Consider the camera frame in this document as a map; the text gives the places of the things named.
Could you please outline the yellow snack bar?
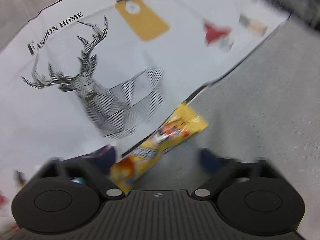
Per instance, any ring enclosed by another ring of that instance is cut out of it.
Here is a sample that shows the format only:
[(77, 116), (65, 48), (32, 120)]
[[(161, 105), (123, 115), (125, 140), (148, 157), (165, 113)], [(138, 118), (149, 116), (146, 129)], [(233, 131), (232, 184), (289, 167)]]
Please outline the yellow snack bar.
[(191, 107), (181, 104), (146, 141), (110, 168), (108, 178), (125, 193), (171, 148), (202, 132), (208, 122)]

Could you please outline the light blue snack bar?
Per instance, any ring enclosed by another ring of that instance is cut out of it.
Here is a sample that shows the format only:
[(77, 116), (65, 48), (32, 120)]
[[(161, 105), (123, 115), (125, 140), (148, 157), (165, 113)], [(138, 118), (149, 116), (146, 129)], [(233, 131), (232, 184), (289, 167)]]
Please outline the light blue snack bar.
[(81, 185), (86, 185), (85, 179), (82, 177), (73, 177), (73, 178), (71, 178), (71, 181), (74, 183), (81, 184)]

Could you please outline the deer print white cloth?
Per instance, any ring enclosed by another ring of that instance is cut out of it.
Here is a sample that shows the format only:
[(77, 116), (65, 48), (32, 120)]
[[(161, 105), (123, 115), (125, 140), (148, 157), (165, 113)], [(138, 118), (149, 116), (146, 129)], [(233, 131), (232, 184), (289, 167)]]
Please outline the deer print white cloth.
[(61, 0), (1, 51), (1, 239), (79, 228), (104, 200), (64, 160), (117, 162), (288, 19), (263, 0)]

